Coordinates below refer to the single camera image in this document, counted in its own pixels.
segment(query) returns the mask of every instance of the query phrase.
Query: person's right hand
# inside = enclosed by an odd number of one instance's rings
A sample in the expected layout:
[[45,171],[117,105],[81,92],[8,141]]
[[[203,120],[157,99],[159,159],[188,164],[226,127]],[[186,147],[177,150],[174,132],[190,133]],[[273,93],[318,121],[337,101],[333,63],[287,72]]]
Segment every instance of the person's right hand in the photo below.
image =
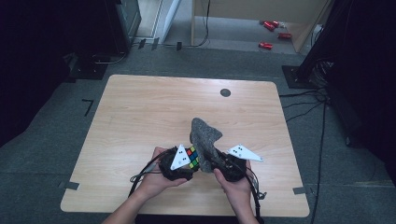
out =
[[[247,161],[247,168],[250,169],[249,161]],[[249,169],[247,169],[247,175],[251,175]],[[248,181],[242,178],[237,182],[228,182],[219,169],[213,172],[227,195],[228,202],[238,217],[239,223],[258,223],[250,205],[251,189]]]

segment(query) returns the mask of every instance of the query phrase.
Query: hand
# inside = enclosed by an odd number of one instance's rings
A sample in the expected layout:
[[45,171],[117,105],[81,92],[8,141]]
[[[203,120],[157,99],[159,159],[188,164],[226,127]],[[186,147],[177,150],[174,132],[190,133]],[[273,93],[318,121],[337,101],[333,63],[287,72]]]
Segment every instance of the hand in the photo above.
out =
[[[156,156],[158,156],[160,153],[164,152],[166,149],[161,148],[161,147],[155,147],[154,152],[152,154],[152,159]],[[155,165],[154,169],[152,172],[157,173],[161,172],[158,164]],[[136,189],[135,193],[140,194],[142,197],[144,197],[146,200],[153,198],[163,192],[167,188],[171,187],[177,187],[181,184],[184,184],[187,182],[187,179],[185,178],[180,178],[176,179],[174,181],[171,181],[165,177],[163,177],[162,174],[146,174],[143,177],[142,183],[139,185],[139,187]]]
[[[247,175],[251,175],[249,171],[250,161],[247,161],[247,168]],[[250,205],[251,189],[248,181],[242,178],[237,182],[228,182],[219,169],[215,169],[213,172],[227,195],[228,202],[235,212],[239,223],[258,223]]]

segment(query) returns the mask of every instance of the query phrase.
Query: table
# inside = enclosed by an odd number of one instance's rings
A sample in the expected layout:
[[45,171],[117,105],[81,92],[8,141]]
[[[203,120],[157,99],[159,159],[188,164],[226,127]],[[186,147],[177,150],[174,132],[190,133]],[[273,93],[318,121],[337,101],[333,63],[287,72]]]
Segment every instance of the table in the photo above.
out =
[[[181,0],[173,0],[165,19],[162,41],[172,25]],[[191,44],[194,45],[195,17],[206,17],[208,0],[192,1]],[[333,0],[211,0],[209,17],[254,21],[283,21],[292,34],[296,52],[317,24],[323,24],[332,9]]]
[[[222,89],[231,95],[222,96]],[[219,150],[242,144],[264,158],[251,162],[267,192],[263,216],[309,214],[305,194],[293,192],[303,183],[274,83],[126,75],[108,80],[70,179],[79,188],[65,191],[62,210],[113,212],[156,146],[191,145],[193,118],[223,133]],[[214,175],[203,172],[151,199],[140,214],[234,216]]]

